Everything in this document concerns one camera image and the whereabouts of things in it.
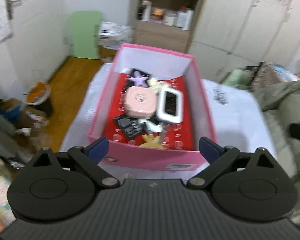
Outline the black card leaflet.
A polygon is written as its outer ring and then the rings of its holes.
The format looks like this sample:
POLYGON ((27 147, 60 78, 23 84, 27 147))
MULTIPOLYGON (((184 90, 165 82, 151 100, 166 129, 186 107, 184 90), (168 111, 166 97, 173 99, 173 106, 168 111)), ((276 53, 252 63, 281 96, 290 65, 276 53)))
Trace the black card leaflet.
POLYGON ((119 115, 113 120, 128 140, 133 140, 145 132, 143 124, 140 124, 138 119, 127 116, 126 114, 119 115))

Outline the yellow starfish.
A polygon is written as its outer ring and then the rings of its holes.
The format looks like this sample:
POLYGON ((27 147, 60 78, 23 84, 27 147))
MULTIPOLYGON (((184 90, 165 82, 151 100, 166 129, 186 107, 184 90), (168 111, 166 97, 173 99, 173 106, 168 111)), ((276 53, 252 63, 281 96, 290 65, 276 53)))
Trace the yellow starfish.
POLYGON ((142 139, 144 140, 144 143, 139 145, 140 147, 160 150, 166 148, 162 145, 162 137, 160 135, 155 137, 153 134, 143 134, 142 139))

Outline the white charger plug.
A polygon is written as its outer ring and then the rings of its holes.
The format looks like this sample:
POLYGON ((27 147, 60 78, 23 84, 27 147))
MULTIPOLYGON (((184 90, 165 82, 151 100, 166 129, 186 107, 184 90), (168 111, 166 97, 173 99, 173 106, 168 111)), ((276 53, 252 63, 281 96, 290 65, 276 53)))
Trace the white charger plug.
POLYGON ((161 133, 163 131, 163 123, 157 119, 139 119, 138 123, 143 127, 147 134, 161 133))

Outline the white black wifi router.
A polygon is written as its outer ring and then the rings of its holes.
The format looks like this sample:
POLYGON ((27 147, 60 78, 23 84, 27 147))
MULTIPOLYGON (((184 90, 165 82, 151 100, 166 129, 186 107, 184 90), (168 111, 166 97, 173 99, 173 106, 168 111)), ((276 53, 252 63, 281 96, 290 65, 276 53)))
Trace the white black wifi router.
POLYGON ((184 117, 184 96, 180 90, 162 87, 158 93, 157 119, 167 124, 180 124, 184 117))

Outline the pink round case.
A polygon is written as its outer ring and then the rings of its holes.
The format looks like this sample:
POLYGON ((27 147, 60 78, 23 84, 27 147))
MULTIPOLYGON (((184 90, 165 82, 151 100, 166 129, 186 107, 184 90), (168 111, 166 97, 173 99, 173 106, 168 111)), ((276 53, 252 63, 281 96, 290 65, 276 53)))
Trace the pink round case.
POLYGON ((157 109, 157 96, 151 88, 132 86, 126 90, 123 106, 127 116, 149 119, 157 109))

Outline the black pouch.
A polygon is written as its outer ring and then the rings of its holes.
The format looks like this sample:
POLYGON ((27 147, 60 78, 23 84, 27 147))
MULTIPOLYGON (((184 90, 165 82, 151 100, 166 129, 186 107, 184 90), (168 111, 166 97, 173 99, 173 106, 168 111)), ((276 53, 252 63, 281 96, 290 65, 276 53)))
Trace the black pouch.
POLYGON ((129 77, 128 77, 128 83, 127 86, 139 86, 139 87, 144 87, 147 88, 149 87, 148 85, 148 80, 151 78, 151 74, 147 72, 143 72, 139 69, 132 68, 129 77))

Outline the purple starfish keychain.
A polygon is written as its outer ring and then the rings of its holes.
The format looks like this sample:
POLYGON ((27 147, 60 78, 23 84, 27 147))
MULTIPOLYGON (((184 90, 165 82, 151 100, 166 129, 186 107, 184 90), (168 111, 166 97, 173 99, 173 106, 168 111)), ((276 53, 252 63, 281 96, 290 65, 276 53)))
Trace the purple starfish keychain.
POLYGON ((144 87, 147 88, 147 80, 149 79, 149 75, 142 75, 141 72, 138 70, 133 71, 130 77, 128 78, 128 81, 131 81, 133 83, 133 86, 139 86, 139 87, 144 87))

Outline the pink cardboard box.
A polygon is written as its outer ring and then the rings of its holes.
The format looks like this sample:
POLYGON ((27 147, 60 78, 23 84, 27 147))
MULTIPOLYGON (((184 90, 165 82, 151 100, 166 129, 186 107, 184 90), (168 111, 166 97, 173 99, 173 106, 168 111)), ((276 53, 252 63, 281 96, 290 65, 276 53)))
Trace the pink cardboard box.
POLYGON ((88 133, 90 141, 101 137, 109 141, 108 165, 158 171, 204 165, 199 140, 215 140, 216 134, 195 58, 122 45, 88 133))

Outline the white patterned bedsheet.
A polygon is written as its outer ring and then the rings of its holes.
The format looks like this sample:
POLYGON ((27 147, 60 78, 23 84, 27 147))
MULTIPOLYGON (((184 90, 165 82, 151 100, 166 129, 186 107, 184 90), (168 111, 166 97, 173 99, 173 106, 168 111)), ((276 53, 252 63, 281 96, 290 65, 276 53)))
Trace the white patterned bedsheet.
MULTIPOLYGON (((66 152, 77 145, 87 146, 88 129, 112 65, 104 64, 89 83, 85 98, 72 122, 59 150, 66 152)), ((266 148, 277 158, 277 152, 257 100, 250 92, 219 85, 202 79, 212 118, 217 142, 221 146, 235 146, 242 152, 253 153, 258 147, 266 148)), ((100 163, 105 171, 119 180, 135 179, 182 179, 188 180, 207 167, 203 164, 194 171, 151 171, 138 170, 100 163)))

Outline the trash bin orange bag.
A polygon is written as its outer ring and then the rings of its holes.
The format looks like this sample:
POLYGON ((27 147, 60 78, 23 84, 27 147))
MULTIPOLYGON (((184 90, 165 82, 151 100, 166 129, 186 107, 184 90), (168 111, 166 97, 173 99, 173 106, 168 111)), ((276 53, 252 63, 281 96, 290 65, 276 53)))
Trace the trash bin orange bag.
POLYGON ((25 95, 25 103, 36 110, 44 112, 49 118, 53 114, 53 106, 50 96, 50 85, 47 83, 38 82, 25 95))

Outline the white plastic package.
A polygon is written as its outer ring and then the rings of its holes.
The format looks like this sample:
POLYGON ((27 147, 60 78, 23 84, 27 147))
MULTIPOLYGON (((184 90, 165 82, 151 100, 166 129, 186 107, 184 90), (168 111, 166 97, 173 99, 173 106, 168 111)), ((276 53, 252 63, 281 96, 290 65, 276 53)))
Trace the white plastic package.
POLYGON ((131 43, 132 38, 132 27, 113 22, 101 22, 97 35, 99 46, 114 50, 118 50, 122 44, 131 43))

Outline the green folding table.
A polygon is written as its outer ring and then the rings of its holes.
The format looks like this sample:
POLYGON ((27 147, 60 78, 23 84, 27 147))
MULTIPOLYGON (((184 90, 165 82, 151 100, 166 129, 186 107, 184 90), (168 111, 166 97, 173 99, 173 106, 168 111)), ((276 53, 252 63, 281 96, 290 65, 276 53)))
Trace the green folding table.
POLYGON ((99 60, 98 31, 102 22, 99 11, 75 11, 69 18, 72 55, 99 60))

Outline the white bottle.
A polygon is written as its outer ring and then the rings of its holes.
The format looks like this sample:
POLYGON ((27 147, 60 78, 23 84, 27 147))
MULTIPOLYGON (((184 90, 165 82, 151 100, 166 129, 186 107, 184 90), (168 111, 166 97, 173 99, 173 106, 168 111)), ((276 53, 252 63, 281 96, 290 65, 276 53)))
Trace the white bottle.
POLYGON ((190 29, 193 16, 194 16, 194 11, 193 10, 189 9, 189 10, 186 11, 185 22, 184 22, 184 25, 181 28, 182 30, 188 31, 190 29))

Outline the white jar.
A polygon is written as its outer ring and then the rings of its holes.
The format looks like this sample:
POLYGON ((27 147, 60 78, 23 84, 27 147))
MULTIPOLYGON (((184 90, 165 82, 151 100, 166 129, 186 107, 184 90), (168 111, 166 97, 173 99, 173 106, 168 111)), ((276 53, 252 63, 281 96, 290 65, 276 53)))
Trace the white jar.
POLYGON ((166 10, 163 17, 163 24, 166 26, 174 26, 177 19, 177 12, 173 10, 166 10))

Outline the wooden shelf unit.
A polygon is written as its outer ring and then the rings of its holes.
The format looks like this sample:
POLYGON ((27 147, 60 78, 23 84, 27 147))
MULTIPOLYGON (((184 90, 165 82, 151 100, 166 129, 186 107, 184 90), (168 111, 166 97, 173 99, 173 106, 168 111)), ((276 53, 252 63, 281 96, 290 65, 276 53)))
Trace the wooden shelf unit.
POLYGON ((186 53, 204 0, 130 0, 133 43, 186 53))

